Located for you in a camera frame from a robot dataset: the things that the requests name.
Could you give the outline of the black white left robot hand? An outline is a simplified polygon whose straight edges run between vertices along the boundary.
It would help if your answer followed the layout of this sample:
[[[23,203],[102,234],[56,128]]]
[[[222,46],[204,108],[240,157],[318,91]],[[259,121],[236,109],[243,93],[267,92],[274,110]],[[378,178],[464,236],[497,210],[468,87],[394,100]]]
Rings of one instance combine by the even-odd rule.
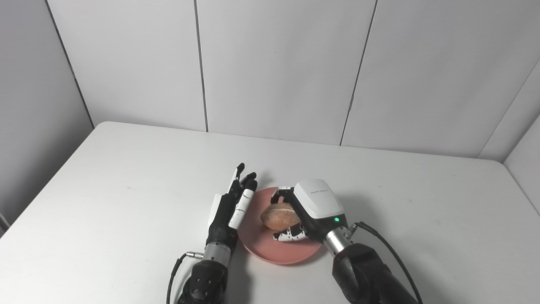
[[[228,191],[214,196],[206,246],[221,246],[234,253],[238,241],[238,230],[243,223],[252,198],[258,187],[257,173],[241,177],[245,163],[240,163],[229,183]]]

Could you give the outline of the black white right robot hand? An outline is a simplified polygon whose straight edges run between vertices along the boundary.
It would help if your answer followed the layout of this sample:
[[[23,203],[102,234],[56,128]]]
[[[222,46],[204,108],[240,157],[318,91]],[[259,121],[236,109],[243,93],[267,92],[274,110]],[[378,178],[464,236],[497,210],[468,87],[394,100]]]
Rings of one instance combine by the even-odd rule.
[[[275,206],[280,198],[291,206],[300,222],[274,233],[276,241],[309,239],[323,244],[331,231],[347,229],[344,207],[322,179],[307,179],[293,187],[278,187],[270,198],[270,205]]]

